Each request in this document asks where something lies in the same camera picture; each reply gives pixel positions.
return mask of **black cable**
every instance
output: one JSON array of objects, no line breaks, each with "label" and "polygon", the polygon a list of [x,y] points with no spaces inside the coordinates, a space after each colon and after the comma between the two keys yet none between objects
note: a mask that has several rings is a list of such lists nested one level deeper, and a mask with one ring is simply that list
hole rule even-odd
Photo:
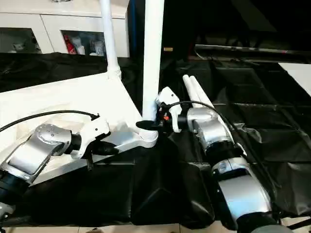
[{"label": "black cable", "polygon": [[179,102],[176,102],[176,103],[172,103],[172,104],[169,104],[167,107],[171,108],[175,105],[179,105],[179,104],[191,104],[191,103],[197,103],[197,104],[201,104],[213,111],[215,111],[222,119],[223,121],[226,123],[226,125],[228,126],[231,126],[233,128],[233,130],[238,134],[238,136],[241,138],[242,140],[242,143],[246,145],[246,147],[248,148],[248,150],[251,152],[253,158],[255,159],[256,163],[260,166],[260,168],[262,170],[259,170],[257,167],[255,167],[253,165],[253,163],[247,158],[247,156],[245,156],[244,154],[241,155],[243,159],[246,160],[247,163],[250,164],[250,166],[253,167],[253,169],[255,169],[261,176],[265,177],[268,182],[270,183],[271,185],[271,188],[269,192],[271,198],[273,201],[275,201],[276,199],[276,182],[272,179],[269,171],[266,169],[266,167],[263,165],[262,161],[260,160],[260,158],[257,156],[257,154],[255,153],[255,151],[252,149],[252,147],[249,145],[249,143],[247,142],[247,140],[244,138],[244,136],[240,133],[240,131],[238,130],[238,128],[235,126],[235,124],[233,124],[228,118],[224,117],[219,111],[217,111],[214,107],[206,104],[206,103],[203,103],[203,102],[200,102],[200,101],[193,101],[193,100],[188,100],[188,101],[179,101]]},{"label": "black cable", "polygon": [[16,125],[18,123],[21,123],[23,121],[26,121],[26,120],[30,120],[30,119],[33,119],[33,118],[37,118],[37,117],[42,117],[42,116],[46,116],[46,115],[52,115],[52,114],[58,114],[58,113],[78,113],[78,114],[83,114],[83,115],[87,115],[87,116],[90,116],[92,120],[95,120],[96,118],[99,118],[99,115],[94,115],[92,113],[87,113],[87,112],[82,112],[82,111],[77,111],[77,110],[59,110],[59,111],[51,111],[51,112],[46,112],[46,113],[39,113],[39,114],[34,114],[34,115],[31,115],[31,116],[27,116],[27,117],[24,117],[24,118],[21,118],[19,120],[16,120],[16,121],[13,121],[11,122],[10,124],[7,124],[3,127],[0,128],[0,132],[12,127],[13,125]]}]

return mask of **white platform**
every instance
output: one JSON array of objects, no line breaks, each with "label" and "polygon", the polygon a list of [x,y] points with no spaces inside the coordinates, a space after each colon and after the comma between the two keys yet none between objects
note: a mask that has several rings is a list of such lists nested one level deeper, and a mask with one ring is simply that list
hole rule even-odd
[{"label": "white platform", "polygon": [[[139,133],[135,123],[141,120],[141,115],[122,82],[118,78],[109,78],[107,73],[0,93],[0,126],[32,114],[55,110],[98,113],[106,118],[112,136],[120,132],[120,127],[127,128],[133,135],[138,136]],[[0,133],[0,163],[16,143],[25,140],[42,123],[52,123],[77,132],[89,121],[90,117],[85,115],[57,114],[15,125]],[[102,158],[95,156],[93,159],[98,161]],[[86,166],[85,160],[73,160],[70,155],[53,157],[35,183],[63,174],[64,170],[69,172],[83,166]]]}]

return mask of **black backdrop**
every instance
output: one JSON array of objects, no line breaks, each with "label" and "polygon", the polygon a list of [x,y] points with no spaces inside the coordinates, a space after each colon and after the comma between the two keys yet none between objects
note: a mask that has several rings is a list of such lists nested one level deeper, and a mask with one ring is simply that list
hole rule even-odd
[{"label": "black backdrop", "polygon": [[[122,81],[141,111],[142,66],[127,59],[120,59],[120,66]],[[0,91],[105,71],[99,57],[0,54]],[[215,107],[237,124],[262,158],[281,186],[275,206],[282,215],[310,214],[308,94],[278,64],[269,63],[163,60],[160,88],[169,86],[187,100],[183,74],[195,75]],[[35,185],[4,225],[180,223],[202,228],[217,219],[212,190],[209,164],[193,135],[161,135],[152,149],[135,148],[91,172],[81,168]]]}]

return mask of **white metal stand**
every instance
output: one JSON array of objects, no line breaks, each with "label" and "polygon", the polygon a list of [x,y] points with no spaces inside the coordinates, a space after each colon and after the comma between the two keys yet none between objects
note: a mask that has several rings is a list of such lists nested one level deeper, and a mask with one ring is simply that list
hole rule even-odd
[{"label": "white metal stand", "polygon": [[[144,83],[142,118],[156,119],[156,98],[158,96],[164,0],[146,0],[145,45],[144,45]],[[156,140],[157,131],[143,131],[145,140]]]},{"label": "white metal stand", "polygon": [[108,60],[107,70],[108,73],[116,75],[121,79],[121,70],[118,64],[115,39],[113,34],[110,0],[100,0],[100,1],[101,1],[105,48]]}]

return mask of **red bottle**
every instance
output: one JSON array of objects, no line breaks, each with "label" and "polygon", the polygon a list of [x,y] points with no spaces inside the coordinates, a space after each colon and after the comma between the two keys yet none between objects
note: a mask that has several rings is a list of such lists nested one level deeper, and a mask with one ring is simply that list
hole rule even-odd
[{"label": "red bottle", "polygon": [[77,54],[73,44],[70,42],[69,36],[68,35],[64,35],[64,41],[68,50],[69,54]]}]

